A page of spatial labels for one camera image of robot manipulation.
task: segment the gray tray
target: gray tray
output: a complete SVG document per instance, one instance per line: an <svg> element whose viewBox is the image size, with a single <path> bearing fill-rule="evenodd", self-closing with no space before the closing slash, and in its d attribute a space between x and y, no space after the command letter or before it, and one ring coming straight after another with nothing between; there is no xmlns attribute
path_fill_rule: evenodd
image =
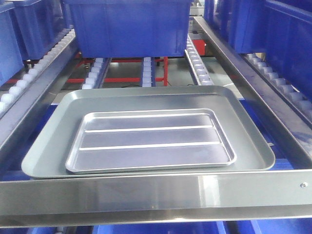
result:
<svg viewBox="0 0 312 234"><path fill-rule="evenodd" d="M65 167L85 115L93 112L212 110L237 159L226 167L74 174ZM267 170L275 157L234 94L220 86L79 90L67 94L22 162L34 178L216 173Z"/></svg>
<svg viewBox="0 0 312 234"><path fill-rule="evenodd" d="M83 118L66 168L86 174L220 167L235 160L212 110L96 112Z"/></svg>

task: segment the stainless steel bar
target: stainless steel bar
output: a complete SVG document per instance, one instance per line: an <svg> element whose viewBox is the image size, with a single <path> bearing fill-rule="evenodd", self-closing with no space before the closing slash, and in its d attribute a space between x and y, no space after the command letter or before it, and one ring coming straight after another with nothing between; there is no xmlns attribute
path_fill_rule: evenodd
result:
<svg viewBox="0 0 312 234"><path fill-rule="evenodd" d="M311 170L5 182L0 226L311 217L311 185Z"/></svg>
<svg viewBox="0 0 312 234"><path fill-rule="evenodd" d="M295 168L312 167L312 130L291 107L237 54L202 17L196 27L208 37L215 57L251 105L262 124L283 149Z"/></svg>
<svg viewBox="0 0 312 234"><path fill-rule="evenodd" d="M0 171L8 166L68 79L78 63L72 60L77 51L74 39L0 119Z"/></svg>

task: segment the blue bin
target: blue bin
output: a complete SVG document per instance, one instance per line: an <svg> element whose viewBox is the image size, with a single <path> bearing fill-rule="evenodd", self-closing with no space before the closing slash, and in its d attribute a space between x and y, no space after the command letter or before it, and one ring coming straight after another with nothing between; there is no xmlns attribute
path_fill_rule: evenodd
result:
<svg viewBox="0 0 312 234"><path fill-rule="evenodd" d="M266 60L312 100L312 13L274 0L267 0L266 7Z"/></svg>
<svg viewBox="0 0 312 234"><path fill-rule="evenodd" d="M228 40L234 0L205 0L204 19Z"/></svg>
<svg viewBox="0 0 312 234"><path fill-rule="evenodd" d="M23 60L41 59L65 28L59 0L11 0L13 24Z"/></svg>
<svg viewBox="0 0 312 234"><path fill-rule="evenodd" d="M94 226L92 234L227 234L223 222L151 223Z"/></svg>
<svg viewBox="0 0 312 234"><path fill-rule="evenodd" d="M310 234L311 218L238 221L240 234Z"/></svg>
<svg viewBox="0 0 312 234"><path fill-rule="evenodd" d="M64 0L61 0L61 8L62 8L66 28L70 28L70 29L73 28L73 21L72 21L72 17L70 14L69 5L65 4Z"/></svg>
<svg viewBox="0 0 312 234"><path fill-rule="evenodd" d="M278 1L312 12L312 0L278 0Z"/></svg>
<svg viewBox="0 0 312 234"><path fill-rule="evenodd" d="M265 52L265 0L206 0L204 18L238 52Z"/></svg>
<svg viewBox="0 0 312 234"><path fill-rule="evenodd" d="M10 17L13 8L11 2L0 5L0 85L23 67Z"/></svg>
<svg viewBox="0 0 312 234"><path fill-rule="evenodd" d="M192 0L65 0L84 57L182 56Z"/></svg>

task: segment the stainless steel rail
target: stainless steel rail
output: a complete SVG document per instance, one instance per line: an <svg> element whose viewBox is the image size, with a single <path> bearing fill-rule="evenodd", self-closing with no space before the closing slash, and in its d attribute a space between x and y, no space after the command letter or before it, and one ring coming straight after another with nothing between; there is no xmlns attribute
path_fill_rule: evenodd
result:
<svg viewBox="0 0 312 234"><path fill-rule="evenodd" d="M295 168L312 167L312 129L237 54L202 17L194 17L193 28L207 36L207 45L218 62L232 77L245 100L251 105L264 127L281 146Z"/></svg>

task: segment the screw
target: screw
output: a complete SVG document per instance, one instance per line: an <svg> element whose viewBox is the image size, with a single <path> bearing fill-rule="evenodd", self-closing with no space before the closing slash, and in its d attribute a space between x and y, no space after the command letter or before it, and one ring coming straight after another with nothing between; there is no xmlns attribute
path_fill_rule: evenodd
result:
<svg viewBox="0 0 312 234"><path fill-rule="evenodd" d="M307 188L307 186L308 186L308 183L307 182L303 182L302 184L300 184L300 187L301 188Z"/></svg>

